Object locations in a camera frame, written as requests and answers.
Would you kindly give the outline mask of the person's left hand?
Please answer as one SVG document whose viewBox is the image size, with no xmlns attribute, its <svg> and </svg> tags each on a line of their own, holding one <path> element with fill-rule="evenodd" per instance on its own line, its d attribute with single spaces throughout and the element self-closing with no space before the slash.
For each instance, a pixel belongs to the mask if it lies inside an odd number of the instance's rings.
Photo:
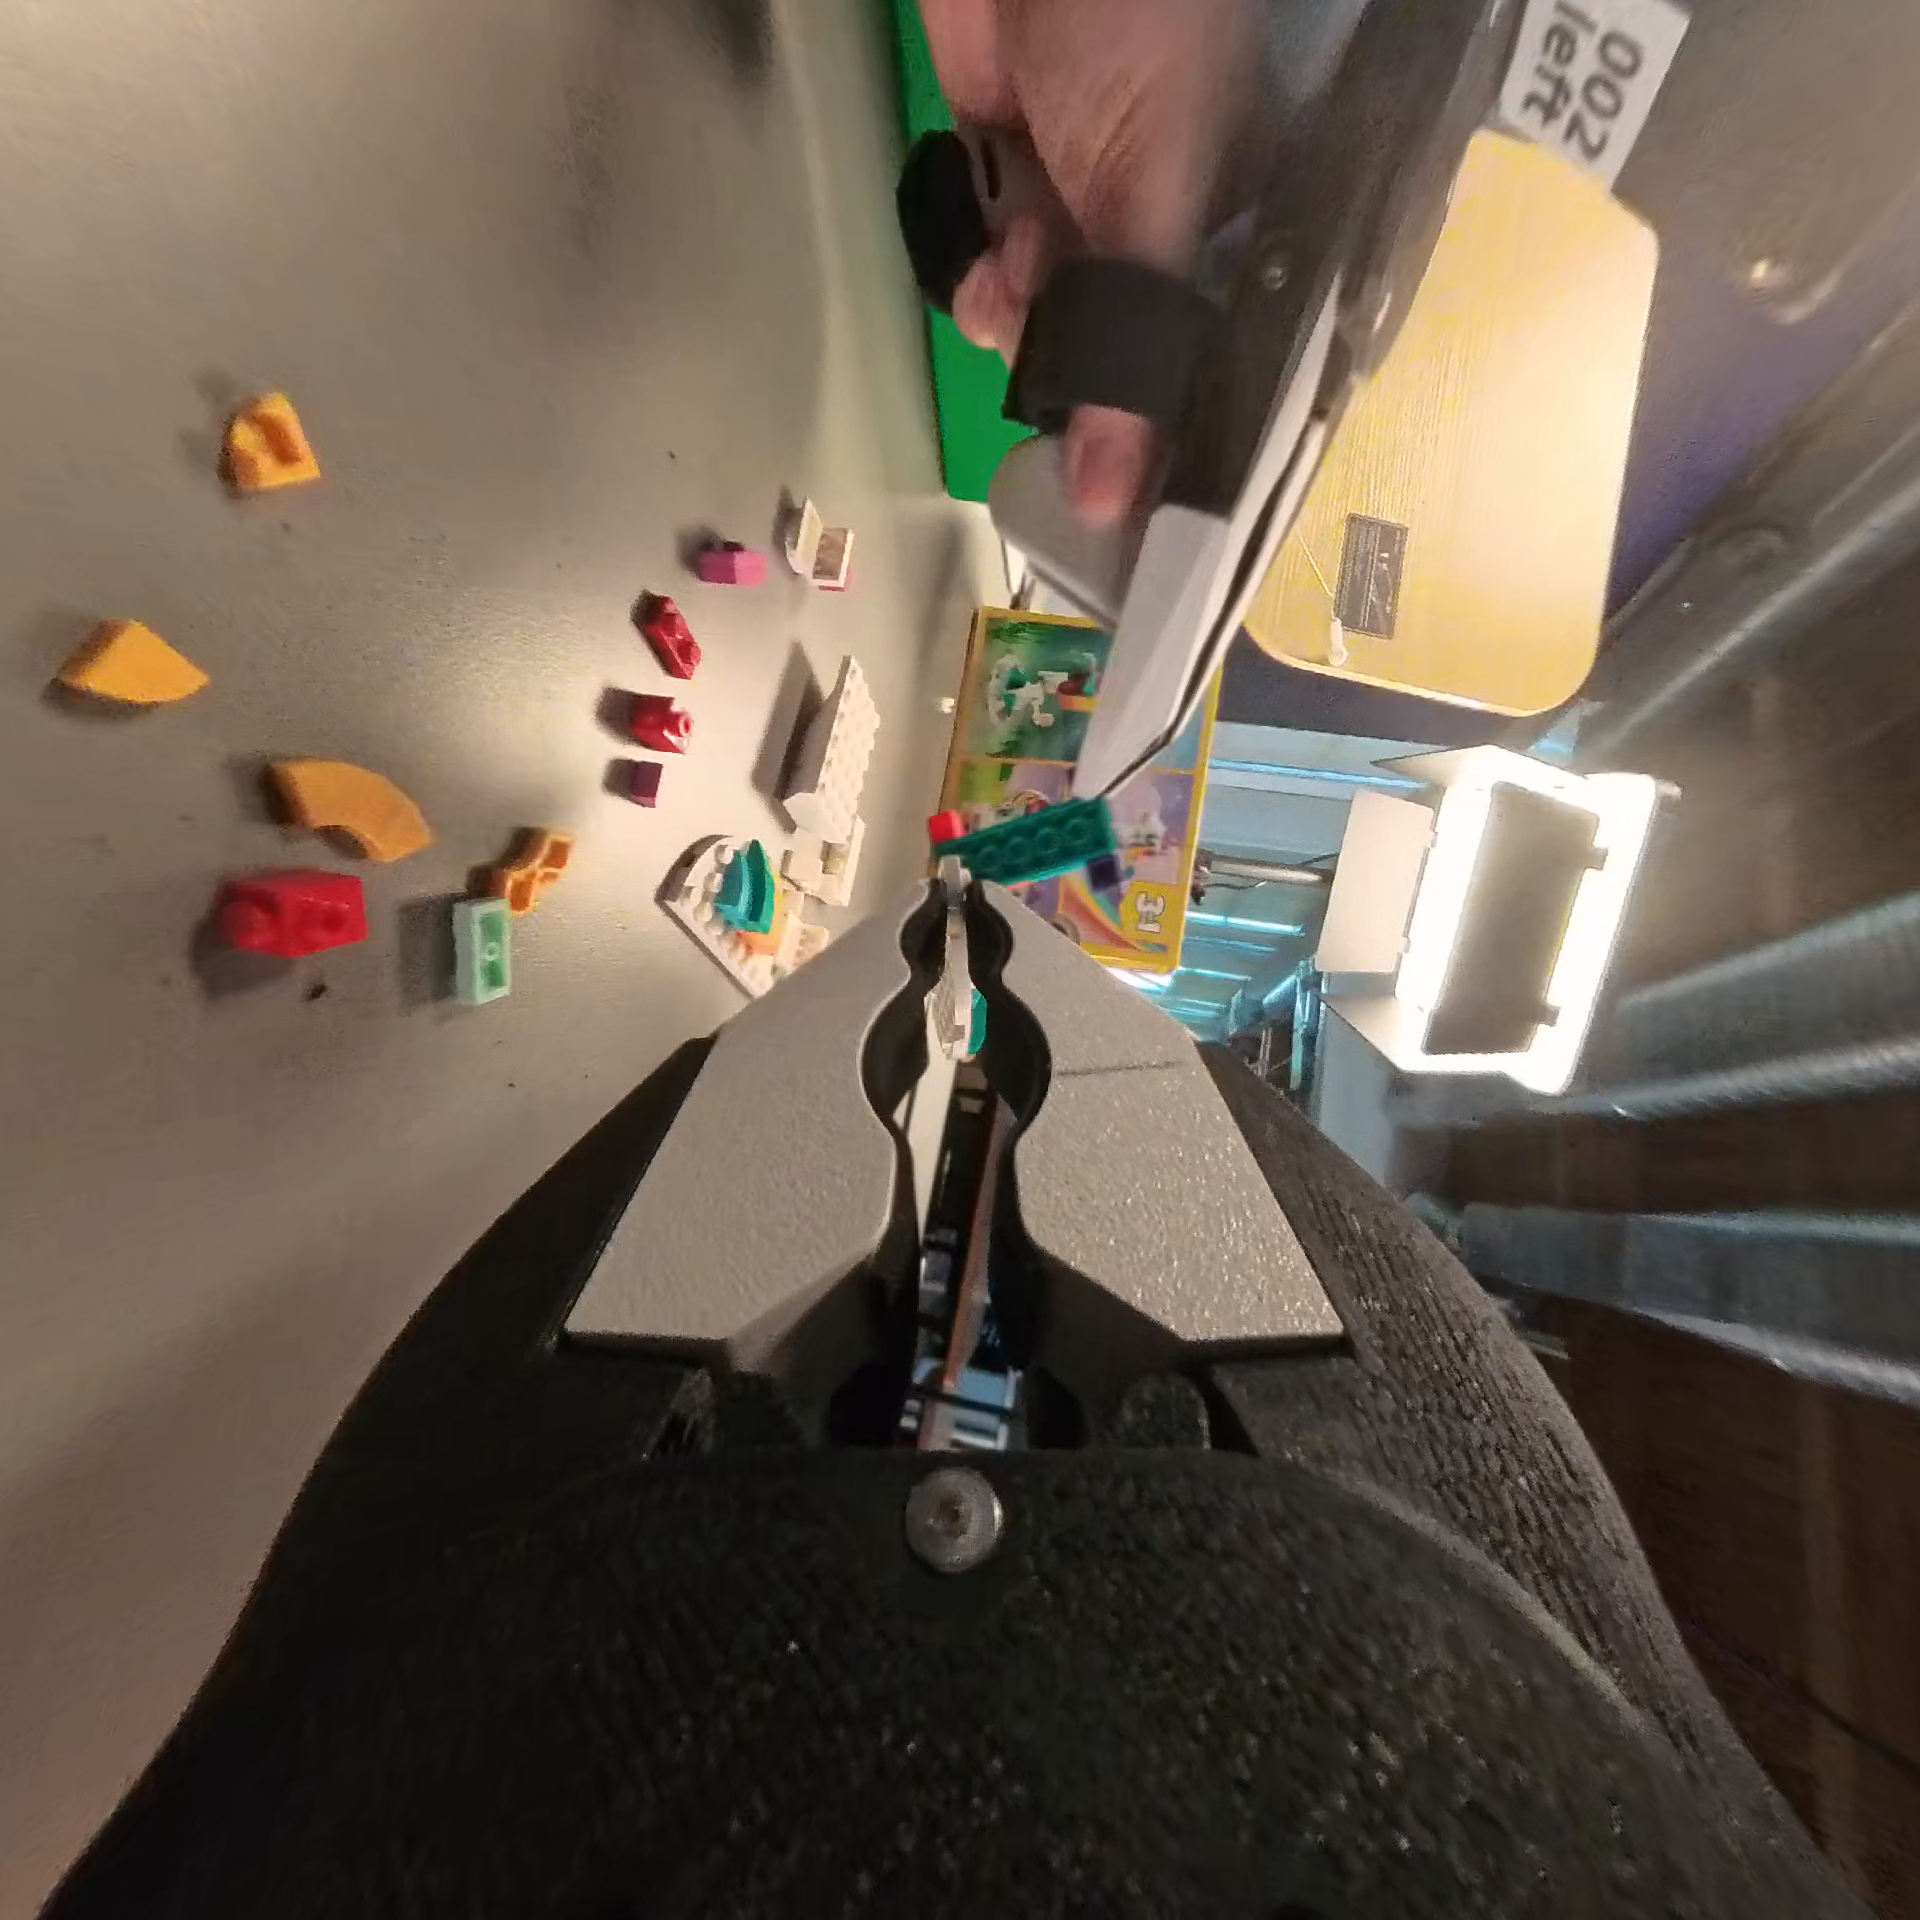
<svg viewBox="0 0 1920 1920">
<path fill-rule="evenodd" d="M 1025 146 L 1051 204 L 1013 211 L 960 274 L 958 332 L 1017 356 L 1070 252 L 1176 276 L 1224 165 L 1257 3 L 924 1 L 925 49 L 960 130 Z"/>
</svg>

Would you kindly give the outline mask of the orange arc lego piece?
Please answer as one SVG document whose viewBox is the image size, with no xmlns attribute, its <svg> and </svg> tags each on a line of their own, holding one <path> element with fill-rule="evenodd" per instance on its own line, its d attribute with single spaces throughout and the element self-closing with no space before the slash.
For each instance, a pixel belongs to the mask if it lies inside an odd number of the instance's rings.
<svg viewBox="0 0 1920 1920">
<path fill-rule="evenodd" d="M 434 843 L 419 804 L 363 766 L 284 758 L 266 766 L 266 779 L 290 825 L 346 843 L 362 860 L 389 865 Z"/>
</svg>

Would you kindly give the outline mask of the yellow lego set box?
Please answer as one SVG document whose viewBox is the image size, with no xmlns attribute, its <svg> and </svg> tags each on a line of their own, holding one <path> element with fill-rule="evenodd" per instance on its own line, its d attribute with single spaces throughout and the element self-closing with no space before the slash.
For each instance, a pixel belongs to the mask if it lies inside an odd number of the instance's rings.
<svg viewBox="0 0 1920 1920">
<path fill-rule="evenodd" d="M 1112 638 L 1089 620 L 979 607 L 936 811 L 958 808 L 969 830 L 1071 795 Z M 1108 802 L 1130 878 L 1119 900 L 1080 873 L 1003 885 L 1015 900 L 1118 969 L 1177 969 L 1197 863 L 1197 830 L 1218 696 L 1207 692 L 1176 739 Z"/>
</svg>

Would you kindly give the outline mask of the pile of small white pieces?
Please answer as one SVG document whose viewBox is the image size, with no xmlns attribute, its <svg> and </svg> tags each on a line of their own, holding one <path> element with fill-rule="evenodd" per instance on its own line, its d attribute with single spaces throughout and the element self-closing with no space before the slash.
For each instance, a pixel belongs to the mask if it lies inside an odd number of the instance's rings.
<svg viewBox="0 0 1920 1920">
<path fill-rule="evenodd" d="M 841 838 L 804 831 L 779 853 L 779 878 L 788 906 L 788 927 L 779 957 L 788 969 L 804 966 L 833 937 L 833 923 L 821 912 L 849 906 L 865 821 L 853 815 Z"/>
</svg>

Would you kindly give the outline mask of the orange studded wedge piece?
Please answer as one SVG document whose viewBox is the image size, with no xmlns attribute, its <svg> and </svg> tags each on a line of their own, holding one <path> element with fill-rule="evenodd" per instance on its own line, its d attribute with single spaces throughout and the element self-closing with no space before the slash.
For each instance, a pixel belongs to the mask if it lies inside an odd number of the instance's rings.
<svg viewBox="0 0 1920 1920">
<path fill-rule="evenodd" d="M 290 396 L 244 399 L 226 420 L 219 471 L 234 496 L 259 496 L 317 484 L 323 468 Z"/>
</svg>

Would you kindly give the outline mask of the large white lego brick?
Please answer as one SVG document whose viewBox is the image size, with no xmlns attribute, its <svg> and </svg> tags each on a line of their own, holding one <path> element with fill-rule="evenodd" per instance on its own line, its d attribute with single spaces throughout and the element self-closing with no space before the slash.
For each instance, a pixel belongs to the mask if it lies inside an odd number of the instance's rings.
<svg viewBox="0 0 1920 1920">
<path fill-rule="evenodd" d="M 839 843 L 851 835 L 874 758 L 880 714 L 853 653 L 830 683 L 797 657 L 790 716 L 779 735 L 775 804 L 795 835 Z"/>
</svg>

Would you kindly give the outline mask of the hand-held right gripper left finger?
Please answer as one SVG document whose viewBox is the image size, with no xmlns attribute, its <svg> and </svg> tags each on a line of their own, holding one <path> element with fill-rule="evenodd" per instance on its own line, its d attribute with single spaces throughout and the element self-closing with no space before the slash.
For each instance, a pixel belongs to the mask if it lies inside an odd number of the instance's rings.
<svg viewBox="0 0 1920 1920">
<path fill-rule="evenodd" d="M 778 1377 L 917 1235 L 899 1114 L 930 1064 L 934 880 L 851 923 L 712 1034 L 564 1320 L 569 1339 Z"/>
</svg>

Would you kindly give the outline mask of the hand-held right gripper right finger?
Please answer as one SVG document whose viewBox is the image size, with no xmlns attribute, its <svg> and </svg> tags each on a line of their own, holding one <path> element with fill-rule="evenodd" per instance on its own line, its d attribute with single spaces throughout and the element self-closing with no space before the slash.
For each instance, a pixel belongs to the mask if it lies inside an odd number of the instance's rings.
<svg viewBox="0 0 1920 1920">
<path fill-rule="evenodd" d="M 967 890 L 1010 1115 L 994 1307 L 1088 1423 L 1139 1379 L 1338 1351 L 1346 1323 L 1200 1043 L 1021 900 Z"/>
</svg>

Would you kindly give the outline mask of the bright red lego brick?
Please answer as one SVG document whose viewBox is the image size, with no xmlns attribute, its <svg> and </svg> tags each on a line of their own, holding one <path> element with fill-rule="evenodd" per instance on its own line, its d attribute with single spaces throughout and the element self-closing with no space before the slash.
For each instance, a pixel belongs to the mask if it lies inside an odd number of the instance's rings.
<svg viewBox="0 0 1920 1920">
<path fill-rule="evenodd" d="M 212 922 L 227 947 L 274 960 L 357 947 L 370 935 L 362 880 L 323 869 L 227 880 L 212 906 Z"/>
</svg>

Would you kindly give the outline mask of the orange curved lego piece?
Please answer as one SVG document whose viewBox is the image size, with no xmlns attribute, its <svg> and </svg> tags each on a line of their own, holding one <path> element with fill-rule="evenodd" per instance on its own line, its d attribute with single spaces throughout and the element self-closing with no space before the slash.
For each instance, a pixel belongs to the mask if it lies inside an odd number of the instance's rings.
<svg viewBox="0 0 1920 1920">
<path fill-rule="evenodd" d="M 512 845 L 491 863 L 485 897 L 502 901 L 510 915 L 534 913 L 546 893 L 565 876 L 573 835 L 558 827 L 520 827 Z"/>
</svg>

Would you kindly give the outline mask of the rectangular ceiling light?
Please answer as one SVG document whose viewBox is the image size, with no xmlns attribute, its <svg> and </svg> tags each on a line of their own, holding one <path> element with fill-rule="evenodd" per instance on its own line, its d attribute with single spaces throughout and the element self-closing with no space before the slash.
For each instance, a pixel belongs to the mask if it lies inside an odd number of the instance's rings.
<svg viewBox="0 0 1920 1920">
<path fill-rule="evenodd" d="M 1561 1093 L 1678 790 L 1481 743 L 1384 764 L 1348 811 L 1311 967 L 1394 1071 Z"/>
</svg>

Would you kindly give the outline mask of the green plastic bin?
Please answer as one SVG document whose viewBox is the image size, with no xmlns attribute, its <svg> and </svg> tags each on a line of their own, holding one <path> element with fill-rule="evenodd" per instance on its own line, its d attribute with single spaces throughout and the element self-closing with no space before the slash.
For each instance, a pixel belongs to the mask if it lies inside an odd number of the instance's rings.
<svg viewBox="0 0 1920 1920">
<path fill-rule="evenodd" d="M 1046 229 L 1054 204 L 1023 136 L 962 121 L 949 107 L 920 3 L 893 1 L 889 31 L 905 136 L 895 223 L 924 302 L 939 470 L 949 498 L 982 503 L 1025 429 L 1003 414 L 1006 356 L 956 324 L 951 297 L 1006 237 Z"/>
</svg>

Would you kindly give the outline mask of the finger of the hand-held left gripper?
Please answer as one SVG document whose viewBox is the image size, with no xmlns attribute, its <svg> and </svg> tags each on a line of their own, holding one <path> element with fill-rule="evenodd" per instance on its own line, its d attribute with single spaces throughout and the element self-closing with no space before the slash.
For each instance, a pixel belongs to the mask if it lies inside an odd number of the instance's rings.
<svg viewBox="0 0 1920 1920">
<path fill-rule="evenodd" d="M 1188 725 L 1227 643 L 1257 524 L 1257 507 L 1219 517 L 1169 502 L 1149 515 L 1071 768 L 1076 802 L 1108 798 Z"/>
<path fill-rule="evenodd" d="M 1246 563 L 1244 583 L 1238 588 L 1236 605 L 1227 616 L 1227 638 L 1219 652 L 1211 682 L 1236 633 L 1240 611 L 1250 600 L 1251 589 L 1263 578 L 1306 499 L 1331 434 L 1331 416 L 1321 403 L 1319 394 L 1330 369 L 1335 341 L 1339 291 L 1339 286 L 1330 286 L 1319 297 L 1311 315 L 1311 324 L 1304 336 L 1299 361 L 1292 371 L 1288 371 L 1286 379 L 1275 392 L 1274 403 L 1262 424 L 1259 442 L 1253 449 L 1251 464 L 1240 484 L 1240 489 L 1236 491 L 1231 507 L 1207 512 L 1207 515 L 1218 517 L 1233 517 L 1240 514 L 1251 514 L 1253 510 L 1259 512 L 1257 554 Z M 1159 502 L 1149 515 L 1153 515 L 1155 510 L 1172 503 L 1172 499 Z M 1183 502 L 1180 502 L 1180 506 L 1203 514 L 1203 510 L 1195 506 L 1188 506 Z"/>
</svg>

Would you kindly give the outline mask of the orange smooth wedge piece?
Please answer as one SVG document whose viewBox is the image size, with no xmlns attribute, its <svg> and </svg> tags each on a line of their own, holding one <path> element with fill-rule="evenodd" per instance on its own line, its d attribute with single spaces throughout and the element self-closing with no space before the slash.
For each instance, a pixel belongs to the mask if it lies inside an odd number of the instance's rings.
<svg viewBox="0 0 1920 1920">
<path fill-rule="evenodd" d="M 61 660 L 53 683 L 111 708 L 170 708 L 199 696 L 209 675 L 144 621 L 107 617 Z"/>
</svg>

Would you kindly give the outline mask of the long teal lego plate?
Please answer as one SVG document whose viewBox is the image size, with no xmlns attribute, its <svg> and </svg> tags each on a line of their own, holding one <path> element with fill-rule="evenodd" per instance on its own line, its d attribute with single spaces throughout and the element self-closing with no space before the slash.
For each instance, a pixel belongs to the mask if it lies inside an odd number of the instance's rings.
<svg viewBox="0 0 1920 1920">
<path fill-rule="evenodd" d="M 1106 795 L 1044 804 L 1006 819 L 994 819 L 944 847 L 930 850 L 936 863 L 960 858 L 972 882 L 1019 888 L 1085 876 L 1088 862 L 1104 851 L 1122 855 L 1116 818 Z"/>
</svg>

